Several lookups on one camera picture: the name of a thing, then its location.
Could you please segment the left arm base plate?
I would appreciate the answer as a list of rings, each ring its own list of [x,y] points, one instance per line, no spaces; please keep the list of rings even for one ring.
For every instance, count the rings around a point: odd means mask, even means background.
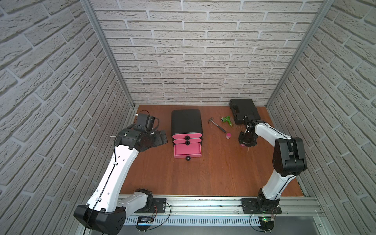
[[[157,198],[148,198],[146,205],[135,211],[135,213],[161,213],[164,214],[166,211],[166,198],[157,197]]]

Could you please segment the black drawer cabinet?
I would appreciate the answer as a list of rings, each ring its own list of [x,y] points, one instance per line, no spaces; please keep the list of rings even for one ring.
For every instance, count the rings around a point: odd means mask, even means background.
[[[184,139],[203,137],[201,113],[198,109],[174,110],[171,113],[171,137]]]

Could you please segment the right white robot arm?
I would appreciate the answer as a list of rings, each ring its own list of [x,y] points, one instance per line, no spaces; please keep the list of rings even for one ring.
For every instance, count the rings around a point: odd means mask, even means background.
[[[257,144],[257,138],[261,137],[274,147],[274,170],[256,198],[256,207],[266,211],[279,204],[288,184],[307,169],[304,143],[302,139],[284,134],[261,120],[245,116],[243,122],[245,131],[238,138],[241,145],[253,147]]]

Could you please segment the pink drawer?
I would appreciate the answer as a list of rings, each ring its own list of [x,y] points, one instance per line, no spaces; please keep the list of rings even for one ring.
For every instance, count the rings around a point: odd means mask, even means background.
[[[189,139],[189,140],[186,140],[186,139],[176,139],[176,140],[173,140],[173,144],[174,145],[190,145],[190,144],[196,144],[196,143],[201,143],[202,142],[202,139],[201,138],[193,138],[193,139]]]
[[[197,139],[197,138],[202,138],[202,134],[201,133],[183,133],[183,134],[172,135],[172,138],[174,140],[185,139],[186,137],[189,137],[189,139]]]
[[[174,158],[176,159],[186,159],[189,161],[192,158],[199,158],[202,156],[201,144],[176,144],[174,146]]]

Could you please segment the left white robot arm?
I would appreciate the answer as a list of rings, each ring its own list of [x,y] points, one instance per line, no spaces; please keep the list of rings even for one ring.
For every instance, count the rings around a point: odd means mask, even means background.
[[[152,192],[136,190],[118,206],[120,190],[131,165],[140,152],[167,143],[164,130],[150,133],[121,130],[114,139],[114,152],[99,186],[85,205],[76,207],[73,216],[85,227],[107,235],[117,235],[128,216],[137,211],[156,212]]]

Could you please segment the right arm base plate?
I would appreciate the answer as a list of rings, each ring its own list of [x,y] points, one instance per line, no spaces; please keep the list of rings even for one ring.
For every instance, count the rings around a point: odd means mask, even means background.
[[[244,214],[282,214],[280,199],[242,198],[241,204]]]

